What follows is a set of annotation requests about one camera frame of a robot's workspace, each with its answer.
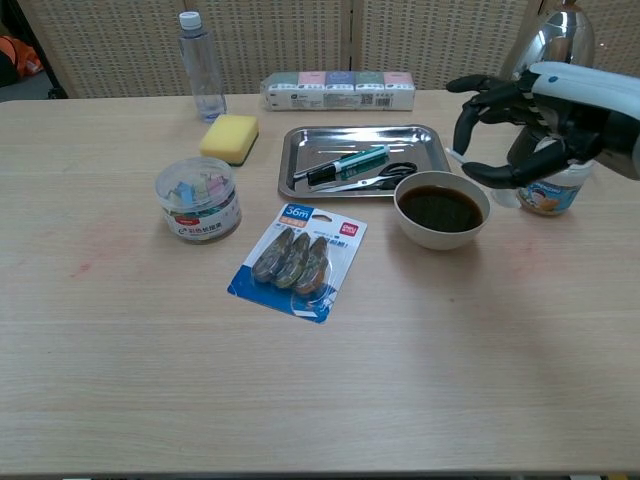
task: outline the dark liquid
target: dark liquid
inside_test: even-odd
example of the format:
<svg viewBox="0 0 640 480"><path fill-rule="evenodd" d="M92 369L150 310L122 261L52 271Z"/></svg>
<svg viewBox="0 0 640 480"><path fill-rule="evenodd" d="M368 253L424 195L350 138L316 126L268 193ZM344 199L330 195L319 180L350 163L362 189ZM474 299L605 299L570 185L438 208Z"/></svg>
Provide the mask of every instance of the dark liquid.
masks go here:
<svg viewBox="0 0 640 480"><path fill-rule="evenodd" d="M482 223L482 212L464 193L445 187L427 186L409 190L398 206L402 213L423 227L439 232L464 232Z"/></svg>

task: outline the white bowl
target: white bowl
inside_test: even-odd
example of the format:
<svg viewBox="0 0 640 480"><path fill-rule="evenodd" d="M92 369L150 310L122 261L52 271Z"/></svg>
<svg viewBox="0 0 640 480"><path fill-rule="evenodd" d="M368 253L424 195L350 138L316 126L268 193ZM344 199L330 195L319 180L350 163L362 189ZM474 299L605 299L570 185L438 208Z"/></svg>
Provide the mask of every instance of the white bowl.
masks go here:
<svg viewBox="0 0 640 480"><path fill-rule="evenodd" d="M451 188L464 193L480 207L482 223L472 230L450 233L431 230L410 220L409 217L400 210L398 200L409 190L426 186ZM433 250L452 250L469 243L478 232L482 230L482 227L485 226L491 212L491 203L480 187L464 177L440 171L414 173L402 180L396 187L393 195L393 203L398 212L398 221L402 231L418 245Z"/></svg>

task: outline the plastic water bottle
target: plastic water bottle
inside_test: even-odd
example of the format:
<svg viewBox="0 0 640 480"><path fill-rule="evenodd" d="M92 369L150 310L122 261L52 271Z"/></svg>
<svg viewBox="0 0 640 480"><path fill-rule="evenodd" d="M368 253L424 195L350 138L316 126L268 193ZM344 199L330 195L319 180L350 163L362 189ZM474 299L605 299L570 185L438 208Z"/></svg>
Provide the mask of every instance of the plastic water bottle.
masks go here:
<svg viewBox="0 0 640 480"><path fill-rule="evenodd" d="M213 48L213 36L202 27L198 12L182 12L179 19L182 27L180 53L193 99L202 121L211 123L227 111L222 70Z"/></svg>

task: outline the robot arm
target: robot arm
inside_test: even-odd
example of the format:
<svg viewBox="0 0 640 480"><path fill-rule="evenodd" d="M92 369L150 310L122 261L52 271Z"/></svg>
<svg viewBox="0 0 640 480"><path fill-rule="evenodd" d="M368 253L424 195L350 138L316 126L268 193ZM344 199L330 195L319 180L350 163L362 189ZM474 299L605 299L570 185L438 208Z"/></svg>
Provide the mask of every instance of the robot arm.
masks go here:
<svg viewBox="0 0 640 480"><path fill-rule="evenodd" d="M463 105L453 149L464 154L478 122L511 122L557 141L521 164L490 167L469 162L464 172L491 188L516 188L595 159L640 180L640 79L558 62L534 64L515 82L471 75L450 92L480 92Z"/></svg>

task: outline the orange object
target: orange object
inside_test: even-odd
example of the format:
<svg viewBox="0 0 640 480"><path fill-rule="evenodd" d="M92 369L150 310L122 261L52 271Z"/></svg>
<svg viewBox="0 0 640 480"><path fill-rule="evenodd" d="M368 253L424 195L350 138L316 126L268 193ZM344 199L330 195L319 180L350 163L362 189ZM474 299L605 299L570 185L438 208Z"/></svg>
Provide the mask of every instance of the orange object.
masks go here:
<svg viewBox="0 0 640 480"><path fill-rule="evenodd" d="M13 62L20 78L35 75L43 69L38 54L26 43L17 38L0 37L0 52L3 52Z"/></svg>

